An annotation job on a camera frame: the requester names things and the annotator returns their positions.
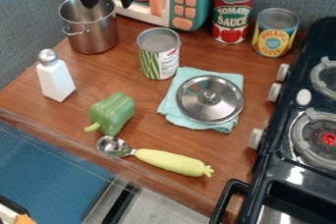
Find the red can label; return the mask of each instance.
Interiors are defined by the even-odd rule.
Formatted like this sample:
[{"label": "red can label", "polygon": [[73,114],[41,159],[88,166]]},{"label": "red can label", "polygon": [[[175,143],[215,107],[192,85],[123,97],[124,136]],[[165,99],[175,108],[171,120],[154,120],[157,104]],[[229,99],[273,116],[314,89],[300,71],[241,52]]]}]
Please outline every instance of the red can label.
[{"label": "red can label", "polygon": [[212,36],[226,44],[239,43],[249,33],[251,6],[220,5],[213,12]]}]

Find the burner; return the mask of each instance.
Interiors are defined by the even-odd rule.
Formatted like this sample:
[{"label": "burner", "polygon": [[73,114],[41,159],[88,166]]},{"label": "burner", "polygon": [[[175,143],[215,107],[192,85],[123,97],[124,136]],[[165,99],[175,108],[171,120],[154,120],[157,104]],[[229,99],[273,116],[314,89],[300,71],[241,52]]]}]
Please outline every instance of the burner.
[{"label": "burner", "polygon": [[323,57],[311,70],[310,80],[317,91],[336,100],[336,61],[330,61],[327,56]]},{"label": "burner", "polygon": [[306,110],[291,130],[294,149],[312,164],[336,170],[336,115]]}]

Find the toy pepper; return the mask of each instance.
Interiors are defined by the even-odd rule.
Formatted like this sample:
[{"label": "toy pepper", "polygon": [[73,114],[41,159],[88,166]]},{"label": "toy pepper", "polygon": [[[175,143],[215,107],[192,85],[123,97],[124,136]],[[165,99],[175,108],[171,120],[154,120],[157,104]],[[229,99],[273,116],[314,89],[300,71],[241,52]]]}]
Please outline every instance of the toy pepper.
[{"label": "toy pepper", "polygon": [[86,133],[99,131],[107,136],[116,136],[134,114],[135,101],[123,92],[116,92],[89,108],[92,125],[84,130]]}]

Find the tomato sauce can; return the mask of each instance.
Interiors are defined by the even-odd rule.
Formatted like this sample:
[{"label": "tomato sauce can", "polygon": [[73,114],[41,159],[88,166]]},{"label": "tomato sauce can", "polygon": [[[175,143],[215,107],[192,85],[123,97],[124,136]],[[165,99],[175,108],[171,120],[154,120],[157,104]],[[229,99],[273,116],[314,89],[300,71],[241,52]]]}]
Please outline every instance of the tomato sauce can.
[{"label": "tomato sauce can", "polygon": [[249,33],[253,0],[214,0],[212,36],[219,42],[242,42]]},{"label": "tomato sauce can", "polygon": [[286,9],[261,11],[256,18],[252,48],[265,57],[286,55],[292,48],[299,23],[299,18]]}]

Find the can label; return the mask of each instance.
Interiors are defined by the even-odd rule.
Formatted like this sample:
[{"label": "can label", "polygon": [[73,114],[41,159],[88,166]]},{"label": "can label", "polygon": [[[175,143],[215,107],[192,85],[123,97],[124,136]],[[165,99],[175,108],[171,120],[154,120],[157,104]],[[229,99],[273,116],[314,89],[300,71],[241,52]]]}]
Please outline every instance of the can label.
[{"label": "can label", "polygon": [[266,57],[280,57],[292,48],[298,28],[270,29],[255,25],[252,39],[253,49]]},{"label": "can label", "polygon": [[222,43],[239,43],[249,32],[250,6],[224,5],[213,12],[212,36]]},{"label": "can label", "polygon": [[179,68],[180,47],[151,53],[140,50],[140,69],[144,76],[154,80],[164,80],[173,77]]}]

